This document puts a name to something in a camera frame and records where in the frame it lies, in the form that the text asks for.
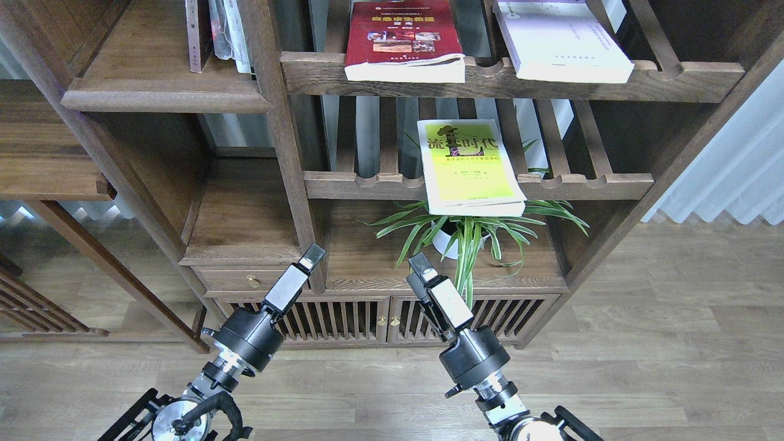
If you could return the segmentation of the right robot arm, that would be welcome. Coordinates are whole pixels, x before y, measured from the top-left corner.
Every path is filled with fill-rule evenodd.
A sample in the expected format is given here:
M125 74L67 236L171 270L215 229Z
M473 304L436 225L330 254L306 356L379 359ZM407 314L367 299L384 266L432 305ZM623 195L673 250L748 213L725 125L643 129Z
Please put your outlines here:
M489 326L473 329L474 316L453 282L431 265L425 254L409 258L407 281L419 298L417 304L448 348L439 355L454 381L445 393L451 398L473 389L475 401L500 440L600 440L565 407L554 414L531 414L521 402L517 386L502 374L510 356Z

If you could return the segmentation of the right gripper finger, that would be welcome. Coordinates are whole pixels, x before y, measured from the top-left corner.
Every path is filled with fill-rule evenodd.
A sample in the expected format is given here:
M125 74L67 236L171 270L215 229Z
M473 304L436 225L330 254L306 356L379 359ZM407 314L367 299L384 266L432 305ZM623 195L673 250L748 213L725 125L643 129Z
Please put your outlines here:
M409 258L408 262L412 274L415 274L422 283L428 283L439 275L433 265L431 265L431 262L429 262L428 257L423 253L415 254Z

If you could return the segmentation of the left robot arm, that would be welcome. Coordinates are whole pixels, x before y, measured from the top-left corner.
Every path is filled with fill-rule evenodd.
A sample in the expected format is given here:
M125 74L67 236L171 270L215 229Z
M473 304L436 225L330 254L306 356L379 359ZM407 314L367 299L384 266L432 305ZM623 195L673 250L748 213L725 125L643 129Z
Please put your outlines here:
M239 307L219 330L202 329L202 333L214 338L219 349L216 359L204 365L182 396L157 396L156 389L149 389L102 439L134 440L149 428L154 440L213 440L217 432L211 424L218 411L226 413L232 424L228 440L249 438L252 428L243 425L232 391L241 375L254 377L282 346L284 336L275 325L290 310L324 255L321 246L311 245L274 283L260 310L250 312Z

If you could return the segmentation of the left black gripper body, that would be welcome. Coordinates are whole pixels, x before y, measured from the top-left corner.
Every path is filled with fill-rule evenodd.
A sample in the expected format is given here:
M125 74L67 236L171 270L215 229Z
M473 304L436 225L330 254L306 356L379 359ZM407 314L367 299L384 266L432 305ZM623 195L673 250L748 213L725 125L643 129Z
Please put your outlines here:
M303 266L288 267L267 293L260 312L236 309L216 333L216 342L263 371L284 341L274 325L290 310L309 276Z

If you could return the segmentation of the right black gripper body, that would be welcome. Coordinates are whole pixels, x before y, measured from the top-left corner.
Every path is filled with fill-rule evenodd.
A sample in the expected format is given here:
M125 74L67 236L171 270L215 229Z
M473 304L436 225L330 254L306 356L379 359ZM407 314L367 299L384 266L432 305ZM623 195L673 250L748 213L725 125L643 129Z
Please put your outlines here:
M507 380L501 369L510 357L489 326L472 328L474 316L453 282L441 274L426 280L419 274L409 274L407 281L434 331L448 343L439 358L454 388L504 388Z

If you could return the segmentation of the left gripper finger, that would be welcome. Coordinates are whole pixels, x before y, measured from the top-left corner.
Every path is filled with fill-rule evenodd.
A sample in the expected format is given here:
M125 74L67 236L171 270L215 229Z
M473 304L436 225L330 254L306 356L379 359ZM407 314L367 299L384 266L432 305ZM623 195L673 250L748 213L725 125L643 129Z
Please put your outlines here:
M313 273L317 265L323 260L325 254L325 249L319 244L313 243L306 249L303 256L297 260L297 268L299 268L302 273Z

